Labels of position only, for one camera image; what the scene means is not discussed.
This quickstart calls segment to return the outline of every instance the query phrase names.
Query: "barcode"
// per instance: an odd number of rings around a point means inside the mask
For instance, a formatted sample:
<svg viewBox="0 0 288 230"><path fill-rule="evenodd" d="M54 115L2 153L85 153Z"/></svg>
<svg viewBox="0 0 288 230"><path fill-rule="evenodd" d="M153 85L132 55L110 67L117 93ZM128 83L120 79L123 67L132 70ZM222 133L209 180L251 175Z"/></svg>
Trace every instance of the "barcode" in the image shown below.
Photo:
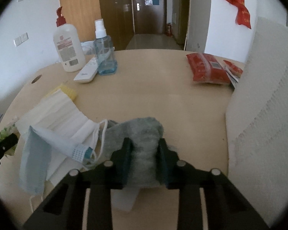
<svg viewBox="0 0 288 230"><path fill-rule="evenodd" d="M69 62L69 65L72 67L72 66L74 66L74 65L77 65L78 64L78 59L75 59L75 60L71 60L70 62Z"/></svg>
<svg viewBox="0 0 288 230"><path fill-rule="evenodd" d="M210 61L210 64L213 68L222 69L221 65L218 62Z"/></svg>

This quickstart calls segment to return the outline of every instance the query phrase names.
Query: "white spray nozzle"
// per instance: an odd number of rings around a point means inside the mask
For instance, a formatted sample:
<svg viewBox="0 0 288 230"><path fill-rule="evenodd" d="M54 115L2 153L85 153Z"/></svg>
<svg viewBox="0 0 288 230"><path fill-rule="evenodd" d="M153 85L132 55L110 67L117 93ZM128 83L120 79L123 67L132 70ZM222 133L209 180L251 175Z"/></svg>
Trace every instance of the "white spray nozzle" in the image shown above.
<svg viewBox="0 0 288 230"><path fill-rule="evenodd" d="M95 21L95 28L96 28L96 31L95 31L96 39L100 39L100 38L107 36L107 32L103 23L103 19Z"/></svg>

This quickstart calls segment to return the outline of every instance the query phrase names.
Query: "remote control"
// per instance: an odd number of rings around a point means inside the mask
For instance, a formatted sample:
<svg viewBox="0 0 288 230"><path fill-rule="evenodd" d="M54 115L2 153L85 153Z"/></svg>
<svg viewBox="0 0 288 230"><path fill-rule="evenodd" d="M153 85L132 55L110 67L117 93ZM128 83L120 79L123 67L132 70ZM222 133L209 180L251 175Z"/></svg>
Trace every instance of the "remote control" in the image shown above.
<svg viewBox="0 0 288 230"><path fill-rule="evenodd" d="M96 58L92 58L76 75L74 81L79 83L88 83L93 80L98 71Z"/></svg>

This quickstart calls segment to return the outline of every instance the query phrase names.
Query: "corridor floor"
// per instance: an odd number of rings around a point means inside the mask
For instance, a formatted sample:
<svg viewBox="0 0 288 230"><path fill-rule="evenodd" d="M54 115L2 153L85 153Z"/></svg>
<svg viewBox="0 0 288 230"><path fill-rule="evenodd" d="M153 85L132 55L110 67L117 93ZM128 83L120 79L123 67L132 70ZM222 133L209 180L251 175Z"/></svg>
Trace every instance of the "corridor floor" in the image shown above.
<svg viewBox="0 0 288 230"><path fill-rule="evenodd" d="M166 35L136 34L129 42L126 50L131 49L174 49L183 50L175 40Z"/></svg>

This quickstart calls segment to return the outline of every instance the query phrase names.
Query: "green object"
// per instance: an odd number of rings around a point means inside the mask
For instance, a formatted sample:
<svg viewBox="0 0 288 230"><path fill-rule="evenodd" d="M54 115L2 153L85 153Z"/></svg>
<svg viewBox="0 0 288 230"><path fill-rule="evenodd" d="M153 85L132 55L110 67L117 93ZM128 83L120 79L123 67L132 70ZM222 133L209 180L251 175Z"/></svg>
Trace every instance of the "green object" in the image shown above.
<svg viewBox="0 0 288 230"><path fill-rule="evenodd" d="M15 132L17 132L17 128L15 126L15 123L8 124L6 127L4 127L3 130L0 131L0 142L3 139L5 139L6 137L8 137L9 135L11 135L12 133L15 133ZM14 145L9 150L7 150L4 154L5 155L9 155L9 156L14 156L16 147L17 147L17 144Z"/></svg>

